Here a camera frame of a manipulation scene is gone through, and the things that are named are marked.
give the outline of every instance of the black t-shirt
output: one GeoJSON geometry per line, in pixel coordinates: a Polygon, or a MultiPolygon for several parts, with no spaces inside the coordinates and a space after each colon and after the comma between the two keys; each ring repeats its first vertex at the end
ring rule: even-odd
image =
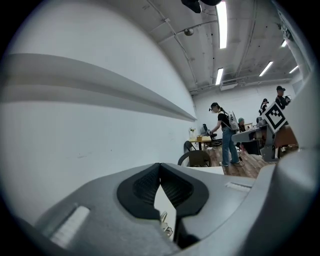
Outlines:
{"type": "Polygon", "coordinates": [[[275,98],[275,102],[279,105],[279,107],[280,107],[282,110],[284,110],[285,107],[286,107],[286,105],[287,105],[287,102],[286,102],[285,98],[282,97],[282,96],[277,96],[277,97],[275,98]]]}
{"type": "Polygon", "coordinates": [[[263,104],[263,106],[262,106],[262,113],[265,112],[266,109],[267,109],[267,105],[263,104]]]}
{"type": "Polygon", "coordinates": [[[220,111],[218,114],[218,121],[222,121],[221,122],[221,126],[222,127],[230,127],[230,123],[229,123],[229,119],[228,116],[223,112],[220,111]]]}
{"type": "Polygon", "coordinates": [[[239,131],[240,131],[240,133],[246,131],[245,125],[240,125],[240,124],[238,124],[238,125],[239,125],[239,131]]]}

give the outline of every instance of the black ceiling fixture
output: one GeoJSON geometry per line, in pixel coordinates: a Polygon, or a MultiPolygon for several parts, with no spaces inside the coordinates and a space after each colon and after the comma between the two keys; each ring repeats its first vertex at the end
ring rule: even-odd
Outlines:
{"type": "MultiPolygon", "coordinates": [[[[201,0],[203,3],[205,3],[208,6],[216,6],[217,4],[219,4],[222,0],[201,0]]],[[[201,13],[201,6],[199,3],[199,0],[181,0],[181,2],[188,7],[189,9],[191,9],[192,11],[194,11],[196,14],[200,14],[201,13]]]]}
{"type": "Polygon", "coordinates": [[[184,30],[184,34],[186,35],[186,36],[192,36],[193,34],[194,34],[194,30],[192,29],[192,28],[186,28],[185,30],[184,30]]]}

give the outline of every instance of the chair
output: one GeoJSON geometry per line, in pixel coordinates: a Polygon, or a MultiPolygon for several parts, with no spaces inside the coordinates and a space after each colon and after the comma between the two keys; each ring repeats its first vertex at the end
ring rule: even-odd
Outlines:
{"type": "Polygon", "coordinates": [[[215,140],[215,137],[217,136],[217,134],[211,133],[211,131],[207,128],[207,125],[205,123],[203,124],[203,128],[204,128],[206,135],[210,136],[210,138],[211,138],[211,141],[212,141],[212,143],[210,145],[211,147],[217,147],[222,144],[221,141],[215,140]]]}
{"type": "Polygon", "coordinates": [[[185,143],[184,143],[184,146],[186,147],[186,149],[190,152],[192,148],[194,148],[194,150],[196,150],[196,148],[194,147],[194,145],[192,145],[192,143],[187,140],[185,143]]]}
{"type": "Polygon", "coordinates": [[[183,156],[180,157],[178,161],[178,165],[181,166],[182,162],[188,157],[189,157],[190,167],[194,167],[194,166],[204,167],[205,165],[207,165],[208,167],[211,167],[212,160],[210,156],[208,155],[208,153],[202,150],[193,150],[185,153],[183,156]]]}

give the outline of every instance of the jeans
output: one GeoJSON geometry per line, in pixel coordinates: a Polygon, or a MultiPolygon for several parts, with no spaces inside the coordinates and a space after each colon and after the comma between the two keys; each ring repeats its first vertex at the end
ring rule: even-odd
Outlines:
{"type": "Polygon", "coordinates": [[[231,162],[238,163],[240,161],[236,146],[231,139],[234,134],[236,132],[229,127],[222,127],[222,164],[226,166],[229,165],[229,150],[231,152],[231,162]]]}

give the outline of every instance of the security camera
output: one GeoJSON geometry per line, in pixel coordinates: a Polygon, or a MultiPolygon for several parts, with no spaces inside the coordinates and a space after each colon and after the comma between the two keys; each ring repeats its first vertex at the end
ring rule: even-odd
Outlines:
{"type": "Polygon", "coordinates": [[[194,34],[194,30],[192,29],[192,28],[186,28],[185,30],[184,30],[184,34],[186,35],[186,36],[192,36],[193,34],[194,34]]]}

